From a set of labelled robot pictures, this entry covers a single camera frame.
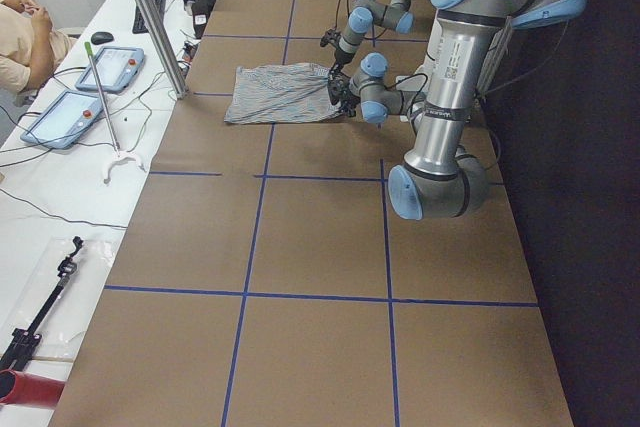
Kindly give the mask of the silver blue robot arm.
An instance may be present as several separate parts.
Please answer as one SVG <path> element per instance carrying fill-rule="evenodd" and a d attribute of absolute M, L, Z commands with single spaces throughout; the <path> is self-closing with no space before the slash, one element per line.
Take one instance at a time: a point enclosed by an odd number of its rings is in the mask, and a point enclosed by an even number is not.
<path fill-rule="evenodd" d="M 378 0 L 355 0 L 342 31 L 329 29 L 321 39 L 321 45 L 334 47 L 334 64 L 330 76 L 336 76 L 355 57 L 365 35 L 373 25 L 383 30 L 405 34 L 413 25 L 410 12 L 411 0 L 390 0 L 388 4 Z"/>
<path fill-rule="evenodd" d="M 440 38 L 433 63 L 424 69 L 427 85 L 417 91 L 387 88 L 387 61 L 378 53 L 367 55 L 354 75 L 343 73 L 372 26 L 409 31 L 411 0 L 356 0 L 345 28 L 322 38 L 335 50 L 328 74 L 331 102 L 374 124 L 402 115 L 415 132 L 413 148 L 388 178 L 396 214 L 411 220 L 459 217 L 478 209 L 487 196 L 485 169 L 460 139 L 495 34 L 506 26 L 529 29 L 570 20 L 587 0 L 430 1 Z"/>

